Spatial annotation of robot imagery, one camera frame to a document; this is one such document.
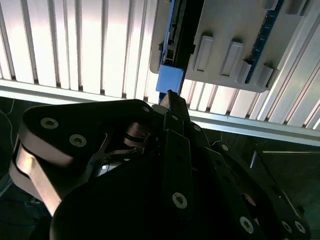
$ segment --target blue block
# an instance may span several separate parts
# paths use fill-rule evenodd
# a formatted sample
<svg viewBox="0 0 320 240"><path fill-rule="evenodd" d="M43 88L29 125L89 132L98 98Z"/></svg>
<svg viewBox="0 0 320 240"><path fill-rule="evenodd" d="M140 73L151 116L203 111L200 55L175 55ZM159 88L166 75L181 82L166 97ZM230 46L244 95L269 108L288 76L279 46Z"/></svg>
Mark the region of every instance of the blue block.
<svg viewBox="0 0 320 240"><path fill-rule="evenodd" d="M155 90L160 93L166 93L169 90L177 93L179 91L183 76L183 69L173 66L161 65L158 83Z"/></svg>

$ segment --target metal frame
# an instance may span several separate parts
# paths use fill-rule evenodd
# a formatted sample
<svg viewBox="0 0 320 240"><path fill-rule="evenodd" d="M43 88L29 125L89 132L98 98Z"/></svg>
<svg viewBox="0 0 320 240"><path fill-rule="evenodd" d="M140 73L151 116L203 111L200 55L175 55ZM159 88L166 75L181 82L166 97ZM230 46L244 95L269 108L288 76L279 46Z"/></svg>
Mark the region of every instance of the metal frame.
<svg viewBox="0 0 320 240"><path fill-rule="evenodd" d="M122 99L119 97L110 97L2 79L0 79L0 86L0 95L3 97L53 105L95 101L116 101ZM205 129L320 147L320 131L308 128L266 121L256 121L197 110L189 110L189 115L193 122Z"/></svg>

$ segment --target metal bolt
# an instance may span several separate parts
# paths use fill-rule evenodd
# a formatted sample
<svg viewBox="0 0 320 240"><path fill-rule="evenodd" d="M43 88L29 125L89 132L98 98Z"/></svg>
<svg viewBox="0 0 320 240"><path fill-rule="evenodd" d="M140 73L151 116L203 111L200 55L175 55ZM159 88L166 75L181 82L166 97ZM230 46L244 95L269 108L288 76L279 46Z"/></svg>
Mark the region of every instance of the metal bolt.
<svg viewBox="0 0 320 240"><path fill-rule="evenodd" d="M294 225L296 226L296 228L302 232L303 234L306 233L306 229L304 228L304 226L302 226L302 224L298 221L294 221Z"/></svg>
<svg viewBox="0 0 320 240"><path fill-rule="evenodd" d="M172 195L172 201L178 209L185 209L188 206L186 197L180 192L175 192Z"/></svg>
<svg viewBox="0 0 320 240"><path fill-rule="evenodd" d="M45 129L56 129L59 126L57 120L50 117L42 118L40 124Z"/></svg>
<svg viewBox="0 0 320 240"><path fill-rule="evenodd" d="M198 125L194 125L194 129L197 130L198 132L201 131L201 128Z"/></svg>
<svg viewBox="0 0 320 240"><path fill-rule="evenodd" d="M143 109L144 111L146 111L146 112L150 112L150 109L147 108L146 106L143 106L142 109Z"/></svg>
<svg viewBox="0 0 320 240"><path fill-rule="evenodd" d="M282 225L284 226L285 230L288 231L288 233L292 234L292 229L288 223L286 223L285 221L282 221Z"/></svg>
<svg viewBox="0 0 320 240"><path fill-rule="evenodd" d="M221 147L222 147L222 149L225 150L226 152L229 151L229 148L228 148L226 145L222 144Z"/></svg>
<svg viewBox="0 0 320 240"><path fill-rule="evenodd" d="M84 136L80 134L73 134L69 137L69 142L78 148L82 148L87 144L87 140Z"/></svg>
<svg viewBox="0 0 320 240"><path fill-rule="evenodd" d="M245 216L240 217L240 224L241 226L244 228L244 230L249 233L249 234L253 234L254 233L254 226L252 225L252 223L249 221L248 218L246 218Z"/></svg>

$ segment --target white plastic tab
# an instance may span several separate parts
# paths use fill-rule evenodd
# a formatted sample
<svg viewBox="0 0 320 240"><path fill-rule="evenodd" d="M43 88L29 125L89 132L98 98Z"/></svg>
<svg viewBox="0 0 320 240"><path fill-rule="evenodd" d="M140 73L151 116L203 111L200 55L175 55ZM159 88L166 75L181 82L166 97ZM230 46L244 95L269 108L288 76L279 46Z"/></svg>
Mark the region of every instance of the white plastic tab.
<svg viewBox="0 0 320 240"><path fill-rule="evenodd" d="M269 85L268 82L273 72L273 68L264 64L256 84L261 88L267 87Z"/></svg>
<svg viewBox="0 0 320 240"><path fill-rule="evenodd" d="M298 16L303 16L305 9L305 5L308 4L307 0L294 0L291 1L291 5L289 9L287 10L287 14L292 14L292 15L298 15Z"/></svg>
<svg viewBox="0 0 320 240"><path fill-rule="evenodd" d="M240 42L231 41L226 58L223 63L221 75L232 77L239 62L244 45Z"/></svg>
<svg viewBox="0 0 320 240"><path fill-rule="evenodd" d="M250 68L251 64L247 63L246 61L242 61L242 67L237 78L238 83L245 84Z"/></svg>
<svg viewBox="0 0 320 240"><path fill-rule="evenodd" d="M202 36L199 51L196 56L194 71L204 72L210 58L214 38L211 36Z"/></svg>

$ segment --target white panel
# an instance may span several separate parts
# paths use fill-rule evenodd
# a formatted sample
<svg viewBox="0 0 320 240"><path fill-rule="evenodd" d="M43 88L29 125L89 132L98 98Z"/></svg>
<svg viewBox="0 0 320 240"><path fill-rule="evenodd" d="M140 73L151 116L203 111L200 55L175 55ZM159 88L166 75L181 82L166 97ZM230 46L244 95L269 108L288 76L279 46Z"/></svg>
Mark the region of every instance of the white panel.
<svg viewBox="0 0 320 240"><path fill-rule="evenodd" d="M310 117L310 120L306 123L307 129L313 129L314 127L317 127L317 122L320 119L320 100L314 106L313 115Z"/></svg>
<svg viewBox="0 0 320 240"><path fill-rule="evenodd" d="M259 75L259 78L257 80L257 85L261 86L261 88L265 88L268 85L269 79L272 75L272 73L274 72L274 69L267 66L267 65L263 65L262 69L261 69L261 73Z"/></svg>
<svg viewBox="0 0 320 240"><path fill-rule="evenodd" d="M230 116L245 118L256 94L257 93L253 91L239 90Z"/></svg>
<svg viewBox="0 0 320 240"><path fill-rule="evenodd" d="M48 2L27 0L27 4L39 84L55 87L57 82Z"/></svg>
<svg viewBox="0 0 320 240"><path fill-rule="evenodd" d="M241 66L239 75L237 77L238 83L245 84L251 66L252 65L247 63L246 61L242 61L242 66Z"/></svg>
<svg viewBox="0 0 320 240"><path fill-rule="evenodd" d="M312 72L317 66L320 58L320 25L317 27L308 47L305 49L300 62L293 72L288 86L277 103L269 121L283 124L295 101L298 99L301 90L309 80Z"/></svg>
<svg viewBox="0 0 320 240"><path fill-rule="evenodd" d="M210 112L222 115L226 114L235 90L235 88L227 86L218 86Z"/></svg>
<svg viewBox="0 0 320 240"><path fill-rule="evenodd" d="M102 78L105 95L120 98L123 92L130 1L109 0L107 3Z"/></svg>
<svg viewBox="0 0 320 240"><path fill-rule="evenodd" d="M314 127L312 129L320 130L320 117L319 117L318 121L315 123L315 125L314 125Z"/></svg>
<svg viewBox="0 0 320 240"><path fill-rule="evenodd" d="M277 66L277 69L280 69L279 74L262 106L261 112L257 117L258 120L264 121L266 119L270 109L275 104L276 98L282 89L282 85L285 84L288 80L287 77L292 73L295 69L295 65L300 61L304 48L308 45L310 39L309 33L312 33L315 30L314 24L319 23L319 9L320 1L313 1L312 8L310 8L308 15L300 21L281 62Z"/></svg>
<svg viewBox="0 0 320 240"><path fill-rule="evenodd" d="M203 82L200 82L200 81L196 82L191 103L190 103L190 109L196 110L198 108L199 100L204 90L204 85L205 84Z"/></svg>
<svg viewBox="0 0 320 240"><path fill-rule="evenodd" d="M100 94L102 0L81 0L81 80L83 91Z"/></svg>
<svg viewBox="0 0 320 240"><path fill-rule="evenodd" d="M214 38L211 36L202 36L200 47L196 56L194 71L204 72L210 58Z"/></svg>
<svg viewBox="0 0 320 240"><path fill-rule="evenodd" d="M68 56L69 56L69 77L71 90L79 89L78 76L78 43L77 43L77 24L76 24L76 2L75 0L66 0L67 2L67 38L68 38Z"/></svg>
<svg viewBox="0 0 320 240"><path fill-rule="evenodd" d="M152 42L152 34L154 31L157 3L158 3L157 0L146 2L143 41L142 41L138 79L136 83L136 92L135 92L135 98L140 100L143 100L145 96L146 97L148 96L148 95L145 95L145 92L147 92L146 88L148 87L147 74L148 74L148 68L149 68L151 42Z"/></svg>
<svg viewBox="0 0 320 240"><path fill-rule="evenodd" d="M124 76L124 86L127 99L134 99L136 96L138 67L141 54L141 40L143 30L143 20L145 13L145 1L133 0L130 2L130 14L132 19L129 26L130 33L127 43L127 62Z"/></svg>
<svg viewBox="0 0 320 240"><path fill-rule="evenodd" d="M250 119L253 119L253 120L257 119L258 114L260 113L261 108L262 108L268 94L269 94L269 91L265 91L265 92L262 92L259 94L258 99L253 107L253 110L252 110L250 116L249 116Z"/></svg>
<svg viewBox="0 0 320 240"><path fill-rule="evenodd" d="M16 80L33 83L33 70L20 0L0 0Z"/></svg>
<svg viewBox="0 0 320 240"><path fill-rule="evenodd" d="M54 0L58 73L61 87L69 89L67 6L65 0Z"/></svg>
<svg viewBox="0 0 320 240"><path fill-rule="evenodd" d="M201 96L199 106L198 106L199 111L206 111L207 110L208 102L209 102L213 87L214 87L214 85L210 84L210 83L206 83L204 85L204 89L203 89L202 96Z"/></svg>
<svg viewBox="0 0 320 240"><path fill-rule="evenodd" d="M159 75L148 71L148 102L152 104L159 103L159 92L156 91Z"/></svg>
<svg viewBox="0 0 320 240"><path fill-rule="evenodd" d="M186 102L189 99L192 83L193 83L193 81L192 80L188 80L188 79L185 79L183 81L182 89L181 89L181 92L180 92L180 97L185 99Z"/></svg>
<svg viewBox="0 0 320 240"><path fill-rule="evenodd" d="M235 68L238 65L240 56L244 45L240 42L232 41L230 43L227 55L225 57L221 75L225 77L232 77L235 72Z"/></svg>
<svg viewBox="0 0 320 240"><path fill-rule="evenodd" d="M313 81L309 85L307 91L304 93L302 99L299 101L299 105L294 110L293 115L288 121L288 125L302 127L307 117L312 112L314 106L320 99L320 69L317 68L317 72Z"/></svg>
<svg viewBox="0 0 320 240"><path fill-rule="evenodd" d="M0 9L0 67L1 78L10 80L10 68L13 70L11 53L9 49L8 37L6 34L6 26L4 22L2 9Z"/></svg>

